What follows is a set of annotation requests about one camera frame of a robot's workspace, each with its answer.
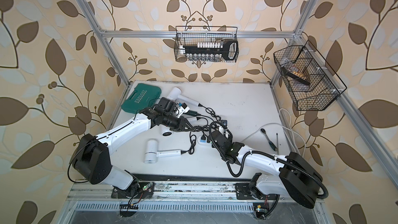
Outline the white blue power strip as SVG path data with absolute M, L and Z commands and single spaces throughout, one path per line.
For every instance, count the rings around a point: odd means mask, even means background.
M 199 145 L 202 146 L 206 146 L 206 147 L 211 147 L 212 146 L 212 142 L 205 136 L 201 136 L 199 141 L 198 141 Z

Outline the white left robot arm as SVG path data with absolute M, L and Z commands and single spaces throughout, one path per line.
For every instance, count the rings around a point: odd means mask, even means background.
M 147 107 L 131 120 L 98 135 L 86 134 L 80 139 L 69 166 L 90 184 L 107 184 L 127 190 L 134 177 L 112 165 L 110 156 L 118 148 L 141 133 L 163 125 L 174 132 L 189 132 L 193 125 L 187 118 L 158 112 Z

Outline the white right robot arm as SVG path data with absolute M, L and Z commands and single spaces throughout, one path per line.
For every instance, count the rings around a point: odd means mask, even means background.
M 209 134 L 212 146 L 220 153 L 230 174 L 238 178 L 245 167 L 261 170 L 249 183 L 250 195 L 289 196 L 306 208 L 314 208 L 316 200 L 329 196 L 322 176 L 296 152 L 273 155 L 227 139 L 220 131 Z

